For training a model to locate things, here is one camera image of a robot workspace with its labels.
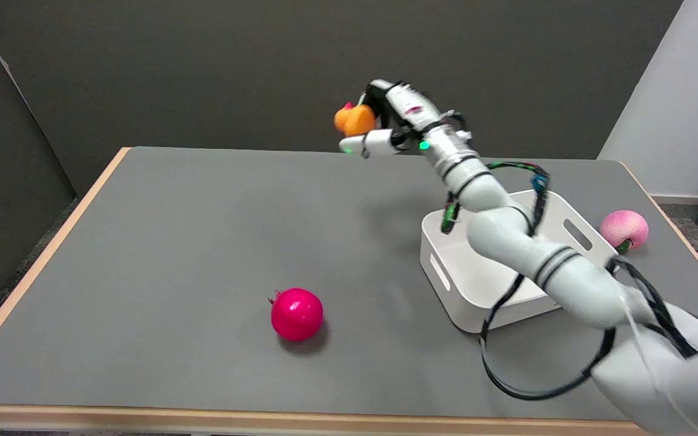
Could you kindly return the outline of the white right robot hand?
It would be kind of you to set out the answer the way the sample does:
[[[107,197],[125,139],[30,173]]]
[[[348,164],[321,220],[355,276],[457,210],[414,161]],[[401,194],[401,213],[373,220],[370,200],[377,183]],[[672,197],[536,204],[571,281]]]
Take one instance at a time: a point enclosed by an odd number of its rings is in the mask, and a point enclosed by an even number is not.
[[[349,102],[333,116],[343,134],[341,152],[365,159],[434,147],[430,133],[452,134],[470,144],[473,134],[459,111],[440,111],[422,92],[406,82],[377,78],[365,87],[356,103]]]

